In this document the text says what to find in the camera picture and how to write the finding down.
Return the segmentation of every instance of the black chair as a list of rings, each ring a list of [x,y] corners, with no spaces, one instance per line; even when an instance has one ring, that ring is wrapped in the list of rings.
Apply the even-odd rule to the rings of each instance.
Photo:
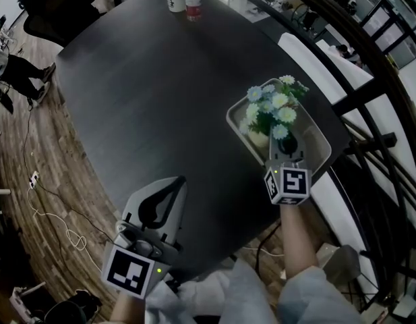
[[[100,17],[94,0],[19,0],[28,12],[27,34],[65,47]]]

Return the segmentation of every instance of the black pants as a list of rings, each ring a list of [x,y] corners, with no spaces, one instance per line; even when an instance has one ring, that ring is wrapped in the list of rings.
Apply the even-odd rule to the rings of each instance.
[[[10,84],[20,94],[35,100],[39,97],[40,92],[35,89],[29,78],[43,79],[43,77],[44,70],[39,70],[28,60],[21,57],[9,55],[7,67],[1,76],[1,80]]]

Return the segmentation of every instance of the power strip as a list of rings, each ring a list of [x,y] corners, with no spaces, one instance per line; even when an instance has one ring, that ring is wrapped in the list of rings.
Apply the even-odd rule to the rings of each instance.
[[[31,180],[30,180],[30,187],[32,189],[35,188],[35,186],[37,185],[37,181],[40,178],[40,174],[38,174],[37,170],[32,174]]]

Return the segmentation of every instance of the white tray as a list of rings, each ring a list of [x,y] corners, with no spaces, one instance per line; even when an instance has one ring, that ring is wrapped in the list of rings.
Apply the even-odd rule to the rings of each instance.
[[[271,79],[261,85],[261,87],[269,84],[273,84],[277,87],[280,84],[280,81]],[[260,163],[261,166],[264,166],[269,159],[269,148],[258,148],[247,136],[244,136],[239,131],[239,122],[245,117],[248,105],[249,101],[247,100],[247,97],[243,97],[227,111],[226,120],[242,143],[256,158],[257,162]],[[332,154],[332,148],[322,131],[317,127],[314,120],[301,104],[299,104],[297,108],[297,118],[291,131],[294,135],[300,135],[305,141],[305,149],[307,151],[305,160],[308,168],[315,174],[329,159]]]

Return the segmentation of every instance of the dark table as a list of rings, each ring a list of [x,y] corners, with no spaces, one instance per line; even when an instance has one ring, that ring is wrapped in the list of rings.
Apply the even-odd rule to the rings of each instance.
[[[310,88],[302,104],[331,143],[345,128],[301,68],[244,17],[204,0],[199,22],[166,0],[129,0],[57,57],[57,75],[86,154],[112,203],[161,178],[184,175],[188,197],[174,276],[215,266],[278,218],[260,167],[226,122],[253,85],[291,74]]]

